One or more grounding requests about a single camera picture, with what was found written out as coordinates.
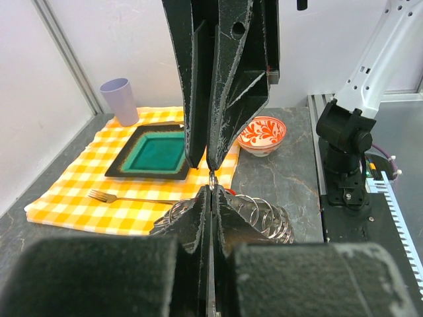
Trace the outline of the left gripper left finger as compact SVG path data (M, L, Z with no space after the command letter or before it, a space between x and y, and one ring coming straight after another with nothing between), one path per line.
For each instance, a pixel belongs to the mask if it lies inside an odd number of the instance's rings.
M204 316L202 187L151 236L55 237L31 245L1 292L2 316Z

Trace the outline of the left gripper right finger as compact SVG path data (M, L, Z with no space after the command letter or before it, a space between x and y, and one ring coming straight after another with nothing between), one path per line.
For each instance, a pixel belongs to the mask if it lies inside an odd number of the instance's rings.
M372 243L275 244L212 192L222 316L418 316L394 258Z

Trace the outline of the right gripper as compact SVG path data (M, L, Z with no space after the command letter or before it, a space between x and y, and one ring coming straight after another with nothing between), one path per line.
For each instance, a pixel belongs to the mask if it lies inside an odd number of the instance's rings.
M162 4L182 89L186 158L197 167L208 136L206 160L218 170L267 104L270 84L279 83L279 1L219 1L218 24L216 1Z

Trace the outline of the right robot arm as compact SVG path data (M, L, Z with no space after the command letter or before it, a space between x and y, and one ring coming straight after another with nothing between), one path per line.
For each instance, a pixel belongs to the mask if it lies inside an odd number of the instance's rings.
M184 102L188 163L218 170L233 142L267 105L280 79L277 1L164 1ZM422 30L421 1L388 1L345 85L317 122L324 168L346 196L363 172L381 98Z

